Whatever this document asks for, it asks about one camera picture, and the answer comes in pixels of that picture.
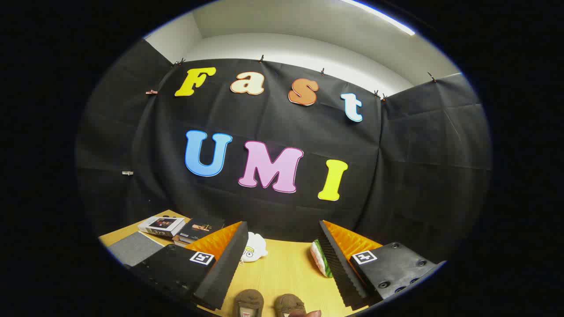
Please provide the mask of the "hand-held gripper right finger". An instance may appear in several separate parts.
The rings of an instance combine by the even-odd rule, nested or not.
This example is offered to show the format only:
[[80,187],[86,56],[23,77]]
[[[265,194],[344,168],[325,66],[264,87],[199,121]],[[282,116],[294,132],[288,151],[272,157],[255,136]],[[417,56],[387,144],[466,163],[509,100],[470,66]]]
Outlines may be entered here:
[[418,287],[445,265],[399,242],[381,245],[330,221],[319,221],[320,247],[346,307],[385,305]]

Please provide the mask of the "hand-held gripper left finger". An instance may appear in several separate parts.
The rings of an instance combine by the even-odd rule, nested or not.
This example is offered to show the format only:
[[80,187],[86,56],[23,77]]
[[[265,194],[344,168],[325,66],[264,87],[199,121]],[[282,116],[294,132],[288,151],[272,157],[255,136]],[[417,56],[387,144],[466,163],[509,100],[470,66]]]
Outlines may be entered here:
[[248,225],[238,221],[186,247],[171,243],[130,271],[177,303],[218,310],[247,241]]

